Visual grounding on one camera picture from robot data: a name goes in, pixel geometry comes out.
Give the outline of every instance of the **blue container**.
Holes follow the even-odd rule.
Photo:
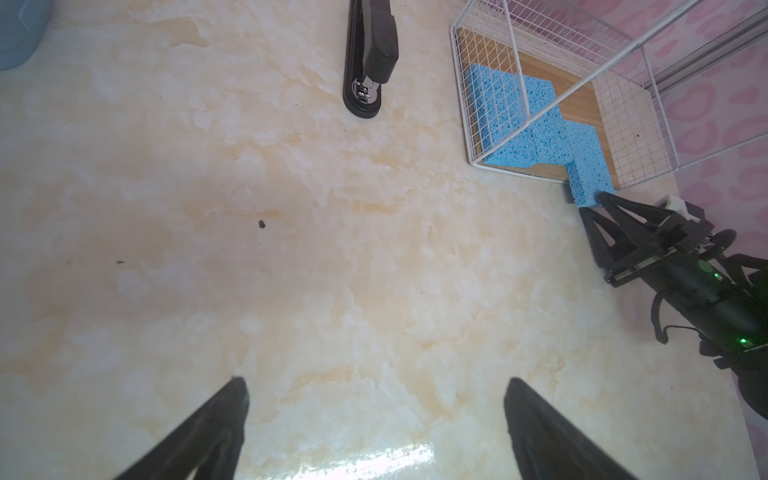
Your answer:
[[[52,0],[0,0],[0,70],[21,65],[37,48]]]

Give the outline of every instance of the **black stapler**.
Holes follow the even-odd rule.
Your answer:
[[[346,107],[371,118],[382,106],[382,84],[398,58],[397,25],[389,0],[350,0],[343,93]]]

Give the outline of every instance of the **blue sponge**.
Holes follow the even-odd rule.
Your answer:
[[[512,74],[473,64],[467,71],[467,84],[480,144],[488,150],[525,120],[520,83]],[[488,155],[485,163],[520,168],[536,165],[538,155],[531,132],[526,129],[517,134]]]
[[[574,200],[578,207],[595,207],[598,202],[594,196],[598,192],[614,193],[598,133],[591,125],[563,122],[574,152],[574,161],[565,165]]]
[[[531,114],[557,95],[552,82],[523,75]],[[516,75],[473,64],[467,71],[469,97],[475,110],[483,150],[498,144],[525,121],[525,107]],[[528,168],[536,164],[565,165],[579,207],[597,205],[598,191],[613,193],[611,175],[598,133],[591,125],[567,121],[554,107],[524,131],[485,158],[485,163]]]
[[[528,93],[528,106],[531,109],[531,115],[537,114],[557,98],[554,86],[549,80],[528,77],[527,75],[523,75],[523,79],[525,80],[525,91]],[[568,145],[568,132],[559,107],[552,108],[542,115],[527,130],[530,130],[533,135],[538,163],[565,165],[574,160],[573,151]]]

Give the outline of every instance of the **cable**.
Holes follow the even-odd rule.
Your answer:
[[[656,336],[656,340],[658,340],[662,345],[667,345],[667,343],[670,341],[670,337],[667,335],[667,330],[669,329],[688,329],[693,330],[694,332],[699,332],[699,329],[695,329],[692,326],[667,325],[663,329],[661,328],[659,312],[661,310],[661,302],[664,300],[664,295],[667,293],[669,293],[668,290],[661,290],[656,294],[654,301],[650,305],[650,323],[654,326],[654,335]]]

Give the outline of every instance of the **wire grid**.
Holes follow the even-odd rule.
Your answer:
[[[492,88],[482,89],[483,95],[486,95],[486,90],[499,88],[510,93],[514,92],[516,95],[521,94],[521,76],[515,67],[514,42],[504,13],[503,1],[470,0],[459,20],[452,27],[456,77],[471,164],[479,161],[483,151],[488,150],[488,146],[493,143],[492,138],[499,139],[511,133],[527,117],[521,104],[510,104],[505,96],[496,99],[502,101],[503,105],[495,106],[493,117],[485,115],[480,119],[475,114],[474,102],[470,95],[468,75],[470,67],[474,64],[507,73],[516,73],[494,76]],[[480,124],[486,125],[487,128],[481,131]]]
[[[498,140],[510,133],[519,133],[527,127],[528,119],[519,104],[508,105],[505,99],[504,107],[497,105],[496,110],[508,117],[483,118],[486,128],[481,133],[467,83],[471,65],[480,64],[515,74],[503,75],[507,84],[501,86],[526,98],[525,90],[519,86],[518,51],[583,78],[631,41],[615,28],[564,0],[511,0],[507,6],[508,17],[503,1],[470,0],[452,27],[456,76],[471,164],[478,163],[491,148],[503,143],[491,144],[487,137]],[[642,47],[588,85],[594,89],[598,100],[620,187],[677,168],[677,155],[664,109]],[[494,125],[495,129],[492,131],[488,125]]]

